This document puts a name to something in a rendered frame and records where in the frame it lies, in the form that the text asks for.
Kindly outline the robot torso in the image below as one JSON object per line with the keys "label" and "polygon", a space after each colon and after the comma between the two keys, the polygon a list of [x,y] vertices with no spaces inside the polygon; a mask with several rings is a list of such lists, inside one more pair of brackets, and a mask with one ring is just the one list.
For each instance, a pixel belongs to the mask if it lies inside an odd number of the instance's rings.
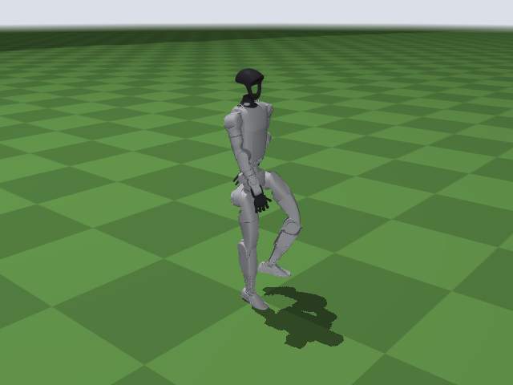
{"label": "robot torso", "polygon": [[[265,185],[265,171],[259,168],[259,159],[265,154],[267,131],[268,131],[268,108],[259,100],[254,100],[257,103],[257,107],[250,108],[244,107],[250,105],[250,103],[244,103],[243,106],[239,104],[235,106],[231,113],[234,111],[240,111],[242,117],[241,132],[243,136],[243,148],[248,149],[251,152],[251,159],[248,161],[252,163],[253,169],[256,173],[255,177],[259,180],[259,185],[263,187]],[[241,107],[240,107],[241,105]],[[231,145],[232,146],[232,145]],[[240,184],[247,184],[247,179],[244,178],[244,174],[241,172],[238,175],[238,182]],[[249,186],[248,186],[249,187]],[[249,191],[251,189],[249,187]]]}

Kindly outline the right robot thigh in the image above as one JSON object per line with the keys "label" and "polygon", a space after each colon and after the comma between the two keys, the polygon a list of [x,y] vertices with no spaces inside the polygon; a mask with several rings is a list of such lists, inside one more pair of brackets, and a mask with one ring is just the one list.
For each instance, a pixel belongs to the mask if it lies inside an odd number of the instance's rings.
{"label": "right robot thigh", "polygon": [[248,184],[240,184],[237,189],[232,191],[230,200],[233,205],[241,207],[238,221],[243,239],[240,242],[244,242],[244,247],[250,255],[251,249],[257,249],[259,235],[259,214],[255,213],[255,198],[252,197]]}

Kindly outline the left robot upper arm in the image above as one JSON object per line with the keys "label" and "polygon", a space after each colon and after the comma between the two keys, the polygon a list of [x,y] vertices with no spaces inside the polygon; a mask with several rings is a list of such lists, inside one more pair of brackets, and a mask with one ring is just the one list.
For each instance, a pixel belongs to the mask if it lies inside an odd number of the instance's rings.
{"label": "left robot upper arm", "polygon": [[[262,102],[262,101],[261,101]],[[265,102],[262,102],[266,105],[266,107],[268,108],[268,127],[269,127],[269,121],[270,121],[270,117],[273,113],[273,106],[271,104],[268,104],[268,103],[265,103]],[[267,140],[266,140],[266,145],[269,144],[270,140],[271,140],[272,136],[269,132],[267,132]]]}

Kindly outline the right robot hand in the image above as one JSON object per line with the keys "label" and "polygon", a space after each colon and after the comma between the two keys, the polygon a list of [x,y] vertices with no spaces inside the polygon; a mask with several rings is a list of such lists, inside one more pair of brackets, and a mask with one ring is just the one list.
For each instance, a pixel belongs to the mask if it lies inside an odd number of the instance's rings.
{"label": "right robot hand", "polygon": [[[262,187],[261,187],[261,190],[262,190],[261,194],[259,194],[257,196],[254,196],[254,193],[253,193],[253,191],[251,189],[252,197],[255,198],[255,200],[254,200],[255,213],[258,213],[258,211],[261,213],[262,210],[265,211],[265,207],[268,209],[269,206],[268,206],[268,202],[267,201],[269,201],[269,202],[272,201],[271,199],[267,198],[266,195],[264,195]],[[261,207],[262,207],[262,210],[261,210]]]}

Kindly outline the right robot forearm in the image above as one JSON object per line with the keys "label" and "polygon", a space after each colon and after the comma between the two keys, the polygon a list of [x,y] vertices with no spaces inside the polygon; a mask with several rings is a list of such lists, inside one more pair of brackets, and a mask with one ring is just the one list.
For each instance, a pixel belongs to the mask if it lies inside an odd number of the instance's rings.
{"label": "right robot forearm", "polygon": [[244,152],[239,152],[236,156],[237,164],[240,171],[244,174],[244,178],[247,179],[247,184],[252,189],[254,196],[262,193],[259,185],[259,180],[255,177],[256,173],[253,169],[252,163],[248,162],[248,156]]}

